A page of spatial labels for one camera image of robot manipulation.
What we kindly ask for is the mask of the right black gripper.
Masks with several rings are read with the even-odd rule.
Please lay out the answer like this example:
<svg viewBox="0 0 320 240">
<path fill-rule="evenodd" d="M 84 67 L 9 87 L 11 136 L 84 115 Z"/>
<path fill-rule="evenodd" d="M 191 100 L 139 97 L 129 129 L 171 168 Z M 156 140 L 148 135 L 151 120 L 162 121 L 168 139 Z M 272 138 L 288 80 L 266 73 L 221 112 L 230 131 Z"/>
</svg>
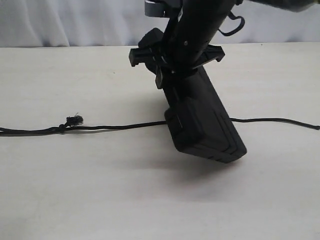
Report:
<svg viewBox="0 0 320 240">
<path fill-rule="evenodd" d="M 162 89 L 164 74 L 194 72 L 199 67 L 211 62 L 220 62 L 225 56 L 221 46 L 205 43 L 203 46 L 192 46 L 188 43 L 175 44 L 165 41 L 164 38 L 144 37 L 137 48 L 129 51 L 128 59 L 132 67 L 144 64 L 155 74 L 157 89 Z M 180 77 L 172 77 L 172 91 L 176 100 L 181 99 Z"/>
</svg>

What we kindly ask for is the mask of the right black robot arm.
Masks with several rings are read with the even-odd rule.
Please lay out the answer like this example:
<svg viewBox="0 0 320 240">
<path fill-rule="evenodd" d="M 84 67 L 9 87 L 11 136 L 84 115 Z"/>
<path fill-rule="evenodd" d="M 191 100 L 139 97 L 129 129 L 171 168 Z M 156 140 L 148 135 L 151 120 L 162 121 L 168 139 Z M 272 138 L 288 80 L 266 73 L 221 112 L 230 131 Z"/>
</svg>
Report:
<svg viewBox="0 0 320 240">
<path fill-rule="evenodd" d="M 210 44 L 216 33 L 230 37 L 243 29 L 245 18 L 232 9 L 241 0 L 146 0 L 144 14 L 167 18 L 164 31 L 153 28 L 129 52 L 132 67 L 140 63 L 156 75 L 156 86 L 164 89 L 176 79 L 186 79 L 225 53 Z"/>
</svg>

